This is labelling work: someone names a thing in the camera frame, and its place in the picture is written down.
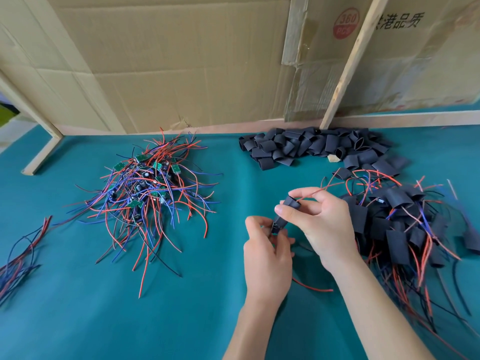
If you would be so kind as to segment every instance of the person's right hand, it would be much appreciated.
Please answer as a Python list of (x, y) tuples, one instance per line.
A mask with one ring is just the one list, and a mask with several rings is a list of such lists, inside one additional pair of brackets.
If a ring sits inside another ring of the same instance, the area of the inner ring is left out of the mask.
[(299, 200), (298, 211), (279, 204), (275, 212), (303, 231), (325, 269), (332, 272), (335, 266), (360, 258), (347, 202), (318, 187), (297, 188), (288, 194), (316, 200)]

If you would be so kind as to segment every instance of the person's left hand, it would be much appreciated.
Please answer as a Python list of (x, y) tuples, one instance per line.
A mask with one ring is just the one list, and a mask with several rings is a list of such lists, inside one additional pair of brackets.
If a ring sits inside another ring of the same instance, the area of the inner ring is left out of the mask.
[(243, 246), (246, 302), (278, 309), (292, 282), (293, 253), (290, 246), (295, 239), (287, 237), (285, 229), (277, 236), (267, 237), (272, 224), (271, 219), (261, 216), (249, 216), (245, 220), (249, 234), (249, 240)]

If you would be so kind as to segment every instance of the red circle logo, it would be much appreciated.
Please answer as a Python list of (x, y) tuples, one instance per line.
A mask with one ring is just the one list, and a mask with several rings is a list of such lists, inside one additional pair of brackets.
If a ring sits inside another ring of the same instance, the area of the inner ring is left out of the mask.
[(336, 39), (345, 39), (357, 28), (359, 19), (360, 12), (354, 7), (349, 7), (337, 17), (333, 25), (333, 36)]

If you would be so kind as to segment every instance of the wooden stick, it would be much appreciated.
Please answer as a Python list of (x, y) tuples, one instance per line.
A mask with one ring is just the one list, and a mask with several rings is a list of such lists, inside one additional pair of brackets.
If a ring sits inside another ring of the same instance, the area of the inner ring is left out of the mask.
[(21, 93), (15, 85), (0, 71), (0, 91), (9, 99), (13, 105), (21, 112), (35, 119), (51, 136), (61, 139), (62, 133), (53, 124), (48, 121), (39, 110)]
[(52, 150), (60, 143), (63, 139), (63, 136), (60, 138), (52, 137), (48, 143), (43, 147), (42, 150), (33, 158), (33, 160), (28, 163), (28, 165), (21, 172), (26, 176), (32, 176), (40, 168), (45, 159), (49, 156)]
[(382, 15), (385, 6), (387, 5), (388, 0), (373, 0), (371, 2), (370, 8), (367, 12), (367, 16), (365, 16), (365, 21), (361, 26), (360, 32), (358, 33), (357, 40), (353, 45), (352, 51), (348, 60), (346, 61), (345, 68), (343, 69), (342, 75), (338, 84), (336, 85), (335, 91), (333, 92), (332, 99), (330, 100), (330, 104), (328, 105), (327, 111), (323, 116), (323, 119), (320, 124), (321, 129), (327, 129), (330, 123), (332, 122), (337, 109), (339, 108), (340, 101), (345, 95), (345, 91), (347, 90), (347, 86), (349, 85), (353, 73), (357, 69), (357, 66), (360, 62), (360, 59), (363, 56), (363, 52), (365, 52), (365, 48), (372, 37), (372, 34), (377, 26), (377, 23)]

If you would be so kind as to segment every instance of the forearm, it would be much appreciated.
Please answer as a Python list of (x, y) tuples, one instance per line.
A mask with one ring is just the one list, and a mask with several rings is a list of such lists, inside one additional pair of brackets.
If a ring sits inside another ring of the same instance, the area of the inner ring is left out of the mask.
[(277, 308), (247, 298), (223, 360), (263, 360), (276, 314)]
[(360, 257), (332, 274), (369, 360), (434, 359)]

